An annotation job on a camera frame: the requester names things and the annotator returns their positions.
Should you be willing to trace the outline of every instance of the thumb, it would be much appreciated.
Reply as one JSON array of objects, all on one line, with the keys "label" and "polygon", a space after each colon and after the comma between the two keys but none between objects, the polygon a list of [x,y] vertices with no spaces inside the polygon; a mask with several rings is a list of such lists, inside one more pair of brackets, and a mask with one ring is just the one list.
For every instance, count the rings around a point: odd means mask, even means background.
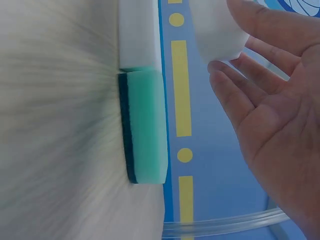
[{"label": "thumb", "polygon": [[231,15],[251,36],[301,57],[320,43],[320,19],[271,10],[251,0],[227,0]]}]

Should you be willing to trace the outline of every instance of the white sponge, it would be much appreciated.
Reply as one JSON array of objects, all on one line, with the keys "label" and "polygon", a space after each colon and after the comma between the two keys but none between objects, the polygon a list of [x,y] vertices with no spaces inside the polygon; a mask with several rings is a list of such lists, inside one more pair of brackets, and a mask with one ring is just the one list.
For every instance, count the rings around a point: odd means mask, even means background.
[{"label": "white sponge", "polygon": [[162,72],[158,0],[119,0],[119,68]]},{"label": "white sponge", "polygon": [[195,38],[203,60],[237,59],[249,35],[233,19],[226,0],[189,0]]}]

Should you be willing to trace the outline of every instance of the sponge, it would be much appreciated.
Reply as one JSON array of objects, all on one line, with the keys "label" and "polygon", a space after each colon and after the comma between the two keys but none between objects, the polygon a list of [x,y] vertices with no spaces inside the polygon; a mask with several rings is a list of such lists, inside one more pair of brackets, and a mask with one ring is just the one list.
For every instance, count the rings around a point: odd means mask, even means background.
[{"label": "sponge", "polygon": [[133,184],[163,184],[168,170],[162,74],[153,69],[118,75],[126,169]]}]

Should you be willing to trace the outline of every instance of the palm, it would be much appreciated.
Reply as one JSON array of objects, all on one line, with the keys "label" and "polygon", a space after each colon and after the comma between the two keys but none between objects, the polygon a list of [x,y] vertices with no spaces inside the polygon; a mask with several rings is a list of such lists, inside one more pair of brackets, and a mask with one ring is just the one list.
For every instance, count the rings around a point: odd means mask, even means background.
[{"label": "palm", "polygon": [[249,168],[310,239],[320,239],[320,19],[227,0],[247,47],[290,76],[242,54],[208,65],[212,88]]},{"label": "palm", "polygon": [[[209,65],[213,90],[258,181],[284,209],[301,208],[312,199],[306,183],[320,181],[320,170],[315,167],[320,156],[320,104],[313,96],[320,82],[308,78],[309,69],[300,57],[255,38],[247,47],[272,59],[290,80],[284,81],[241,54],[231,64],[251,81],[215,61]],[[292,199],[299,205],[290,206]]]}]

